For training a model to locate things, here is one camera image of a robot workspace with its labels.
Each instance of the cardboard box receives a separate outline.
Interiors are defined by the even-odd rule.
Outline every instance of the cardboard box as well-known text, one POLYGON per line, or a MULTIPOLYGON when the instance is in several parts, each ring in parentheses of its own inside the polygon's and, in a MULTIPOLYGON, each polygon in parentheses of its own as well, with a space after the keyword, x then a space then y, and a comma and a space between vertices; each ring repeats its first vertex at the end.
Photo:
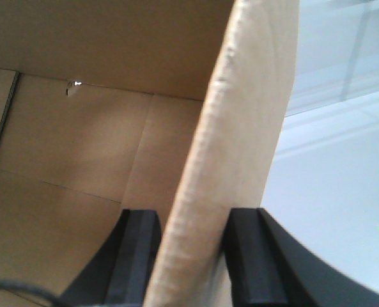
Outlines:
POLYGON ((0 68, 22 73, 0 142, 0 278, 59 294, 123 208, 155 209, 144 306, 231 306, 220 237, 231 207, 259 205, 297 15, 297 0, 0 0, 0 68))

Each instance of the black cable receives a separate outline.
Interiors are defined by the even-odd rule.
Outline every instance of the black cable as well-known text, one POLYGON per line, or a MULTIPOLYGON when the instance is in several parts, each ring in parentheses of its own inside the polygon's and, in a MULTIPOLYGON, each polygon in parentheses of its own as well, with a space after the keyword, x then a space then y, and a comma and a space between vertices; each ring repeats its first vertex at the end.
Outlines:
POLYGON ((51 292, 29 283, 23 283, 21 281, 0 279, 0 290, 13 290, 33 294, 35 296, 42 297, 46 301, 52 303, 55 307, 72 307, 69 304, 63 302, 51 292))

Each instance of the cardboard edge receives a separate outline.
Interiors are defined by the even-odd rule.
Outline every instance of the cardboard edge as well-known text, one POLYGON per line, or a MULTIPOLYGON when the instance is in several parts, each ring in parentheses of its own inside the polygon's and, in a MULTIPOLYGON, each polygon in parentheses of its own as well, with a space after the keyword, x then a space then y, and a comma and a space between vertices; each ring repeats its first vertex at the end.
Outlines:
POLYGON ((0 119, 0 139, 3 133, 4 124, 6 123, 6 119, 8 117, 8 113, 9 113, 10 106, 12 104, 13 97, 16 92, 19 79, 20 79, 20 73, 15 72, 15 75, 13 76, 13 80, 12 80, 12 85, 10 86, 8 98, 6 99, 6 104, 4 105, 3 114, 0 119))

